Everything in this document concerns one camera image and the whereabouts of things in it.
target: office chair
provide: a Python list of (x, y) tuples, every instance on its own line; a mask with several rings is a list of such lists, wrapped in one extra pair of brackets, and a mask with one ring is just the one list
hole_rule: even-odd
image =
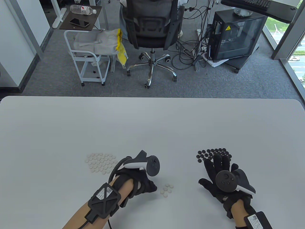
[(149, 65), (149, 73), (145, 88), (149, 88), (154, 67), (161, 67), (173, 74), (173, 81), (177, 81), (177, 74), (168, 66), (159, 62), (163, 59), (170, 62), (170, 55), (164, 54), (155, 58), (156, 48), (167, 50), (178, 40), (181, 30), (184, 7), (178, 9), (178, 0), (127, 0), (127, 7), (123, 9), (123, 18), (126, 21), (128, 40), (136, 49), (139, 47), (151, 48), (150, 55), (142, 52), (140, 60), (144, 57), (147, 62), (129, 66), (127, 76), (131, 76), (130, 69)]

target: water bottle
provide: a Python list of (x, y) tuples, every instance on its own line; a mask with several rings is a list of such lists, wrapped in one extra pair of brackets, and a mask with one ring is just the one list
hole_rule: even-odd
[(84, 14), (84, 15), (96, 14), (96, 9), (92, 9), (90, 6), (84, 6), (84, 5), (71, 5), (70, 11), (72, 13)]

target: black keyboard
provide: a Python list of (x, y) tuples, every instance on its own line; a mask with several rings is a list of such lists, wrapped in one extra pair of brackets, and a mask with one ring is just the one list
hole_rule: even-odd
[(267, 11), (271, 3), (269, 0), (235, 0), (234, 2), (263, 11)]

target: chrome chair base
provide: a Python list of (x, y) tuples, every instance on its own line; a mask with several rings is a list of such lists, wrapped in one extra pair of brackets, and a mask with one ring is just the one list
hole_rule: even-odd
[(168, 67), (168, 66), (165, 66), (165, 65), (162, 65), (162, 64), (158, 63), (159, 61), (161, 61), (163, 59), (165, 59), (165, 62), (169, 63), (170, 62), (170, 55), (169, 54), (164, 54), (164, 55), (160, 56), (159, 58), (155, 59), (155, 51), (154, 51), (154, 49), (152, 49), (150, 51), (150, 56), (148, 55), (147, 52), (143, 52), (139, 56), (139, 59), (143, 60), (144, 57), (147, 58), (148, 61), (129, 66), (129, 68), (127, 69), (127, 76), (131, 76), (131, 73), (130, 73), (131, 68), (142, 66), (142, 65), (149, 65), (150, 69), (149, 69), (149, 73), (148, 73), (147, 82), (146, 82), (146, 84), (144, 84), (145, 88), (150, 87), (150, 84), (152, 82), (153, 70), (154, 70), (155, 67), (161, 67), (161, 68), (164, 68), (164, 69), (170, 71), (173, 74), (173, 81), (177, 82), (177, 74), (175, 73), (175, 71), (171, 67)]

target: metal frame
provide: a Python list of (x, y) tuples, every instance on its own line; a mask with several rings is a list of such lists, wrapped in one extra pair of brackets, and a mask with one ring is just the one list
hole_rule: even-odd
[[(102, 56), (102, 55), (96, 56), (93, 52), (80, 51), (80, 50), (73, 50), (73, 49), (71, 49), (69, 41), (68, 41), (68, 38), (67, 38), (67, 33), (69, 33), (69, 32), (88, 33), (90, 31), (66, 30), (64, 32), (64, 34), (63, 34), (64, 38), (65, 38), (65, 41), (67, 43), (68, 49), (69, 49), (69, 53), (70, 53), (70, 55), (71, 55), (71, 57), (73, 59), (73, 62), (74, 62), (74, 65), (75, 65), (75, 68), (76, 68), (76, 71), (78, 73), (78, 76), (79, 76), (79, 79), (80, 79), (81, 83), (83, 83), (83, 82), (101, 82), (102, 85), (105, 85), (105, 81), (106, 81), (106, 77), (107, 77), (107, 73), (108, 73), (108, 69), (109, 69), (109, 65), (110, 65), (110, 57), (109, 56)], [(86, 53), (86, 54), (89, 54), (90, 56), (93, 56), (93, 57), (76, 57), (76, 56), (73, 55), (74, 52), (75, 53), (84, 53), (84, 54)], [(98, 65), (98, 62), (100, 61), (101, 58), (108, 58), (108, 65), (107, 65), (104, 77), (102, 77), (101, 69), (100, 69), (100, 67)], [(77, 61), (83, 61), (84, 62), (84, 65), (82, 67), (81, 72), (79, 72), (78, 66), (76, 64)], [(96, 62), (97, 63), (97, 69), (98, 69), (98, 73), (99, 73), (99, 78), (84, 78), (84, 74), (85, 74), (88, 62)]]
[(17, 0), (4, 0), (4, 1), (7, 4), (15, 21), (17, 22), (17, 25), (21, 30), (23, 36), (25, 37), (28, 45), (30, 46), (33, 54), (34, 55), (37, 54), (39, 59), (41, 60), (43, 58), (43, 51), (41, 50), (40, 45), (38, 44), (29, 24), (27, 23), (27, 20), (25, 19), (25, 16)]

